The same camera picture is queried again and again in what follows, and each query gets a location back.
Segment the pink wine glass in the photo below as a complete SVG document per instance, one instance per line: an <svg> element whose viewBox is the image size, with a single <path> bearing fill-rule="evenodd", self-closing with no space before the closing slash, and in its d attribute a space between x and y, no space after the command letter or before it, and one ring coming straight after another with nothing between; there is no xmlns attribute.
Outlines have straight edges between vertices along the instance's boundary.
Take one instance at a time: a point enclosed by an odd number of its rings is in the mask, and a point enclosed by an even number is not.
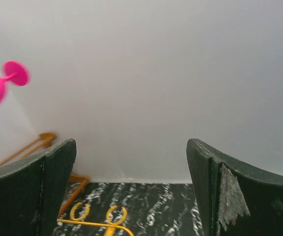
<svg viewBox="0 0 283 236"><path fill-rule="evenodd" d="M25 86L30 81L28 69L17 61L7 61L3 64L2 71L4 77L0 77L0 103L7 93L7 82L12 82L17 86Z"/></svg>

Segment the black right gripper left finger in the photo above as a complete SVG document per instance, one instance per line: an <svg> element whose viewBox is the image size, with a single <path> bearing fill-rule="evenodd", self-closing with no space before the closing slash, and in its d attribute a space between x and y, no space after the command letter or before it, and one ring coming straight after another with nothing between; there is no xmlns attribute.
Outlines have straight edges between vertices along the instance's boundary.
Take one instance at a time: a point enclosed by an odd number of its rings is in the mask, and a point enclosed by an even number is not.
<svg viewBox="0 0 283 236"><path fill-rule="evenodd" d="M50 236L76 159L74 139L0 167L0 236Z"/></svg>

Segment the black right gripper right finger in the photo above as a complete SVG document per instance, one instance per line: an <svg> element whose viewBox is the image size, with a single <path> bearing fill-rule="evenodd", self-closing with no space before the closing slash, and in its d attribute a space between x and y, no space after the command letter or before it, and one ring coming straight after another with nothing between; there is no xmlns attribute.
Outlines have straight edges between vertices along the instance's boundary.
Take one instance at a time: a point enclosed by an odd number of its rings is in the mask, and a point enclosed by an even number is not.
<svg viewBox="0 0 283 236"><path fill-rule="evenodd" d="M283 236L283 176L199 139L186 153L206 236Z"/></svg>

